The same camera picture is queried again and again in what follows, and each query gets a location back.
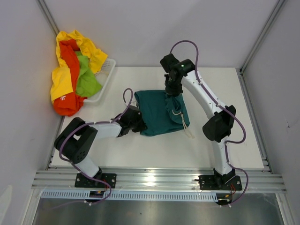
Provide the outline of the teal green shorts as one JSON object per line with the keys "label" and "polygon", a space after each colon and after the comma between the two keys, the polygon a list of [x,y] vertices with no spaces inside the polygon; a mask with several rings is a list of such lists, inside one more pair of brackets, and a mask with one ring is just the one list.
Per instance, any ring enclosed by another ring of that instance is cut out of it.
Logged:
{"label": "teal green shorts", "polygon": [[182,94],[172,96],[164,90],[140,90],[134,96],[147,127],[141,135],[152,137],[184,130],[193,136],[188,130],[190,120]]}

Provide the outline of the orange shorts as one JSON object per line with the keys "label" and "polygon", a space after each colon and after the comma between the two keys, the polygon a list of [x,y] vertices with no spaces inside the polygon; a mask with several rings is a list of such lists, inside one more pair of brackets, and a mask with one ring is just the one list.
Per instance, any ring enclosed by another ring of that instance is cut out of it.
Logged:
{"label": "orange shorts", "polygon": [[56,99],[52,105],[58,115],[72,116],[80,110],[84,104],[84,100],[86,99],[85,97],[81,97],[76,94],[76,85],[80,66],[75,52],[80,49],[76,45],[75,40],[71,39],[61,41],[60,50],[62,59],[66,62],[70,69],[73,92]]}

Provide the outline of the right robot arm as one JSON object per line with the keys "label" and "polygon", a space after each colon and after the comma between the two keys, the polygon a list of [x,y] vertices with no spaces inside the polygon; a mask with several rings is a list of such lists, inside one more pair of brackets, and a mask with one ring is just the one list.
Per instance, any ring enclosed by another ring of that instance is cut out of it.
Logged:
{"label": "right robot arm", "polygon": [[226,106],[223,102],[215,103],[211,99],[217,99],[217,97],[209,93],[210,88],[196,72],[196,67],[190,59],[180,62],[170,53],[163,57],[160,64],[166,72],[166,93],[169,96],[178,96],[183,93],[182,88],[185,87],[206,113],[208,121],[202,127],[202,131],[213,147],[214,185],[219,189],[225,189],[235,176],[235,170],[227,164],[225,154],[224,142],[230,136],[234,123],[234,119],[226,110],[234,115],[235,107],[233,105]]}

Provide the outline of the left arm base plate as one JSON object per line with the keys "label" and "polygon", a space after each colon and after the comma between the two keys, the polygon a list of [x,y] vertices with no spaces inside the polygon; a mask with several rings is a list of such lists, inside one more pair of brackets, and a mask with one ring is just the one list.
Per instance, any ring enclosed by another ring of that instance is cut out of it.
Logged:
{"label": "left arm base plate", "polygon": [[[117,174],[100,172],[97,173],[93,178],[106,182],[111,186],[111,188],[115,188],[116,181],[117,181]],[[108,188],[106,184],[88,179],[81,173],[77,174],[76,176],[75,187],[76,188]]]}

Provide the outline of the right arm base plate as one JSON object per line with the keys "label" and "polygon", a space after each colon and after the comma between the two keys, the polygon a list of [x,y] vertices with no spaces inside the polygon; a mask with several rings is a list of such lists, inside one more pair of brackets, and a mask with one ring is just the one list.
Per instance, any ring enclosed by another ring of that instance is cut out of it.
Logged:
{"label": "right arm base plate", "polygon": [[201,190],[230,191],[233,186],[235,190],[242,190],[240,176],[234,175],[230,178],[221,178],[214,175],[200,175],[199,185]]}

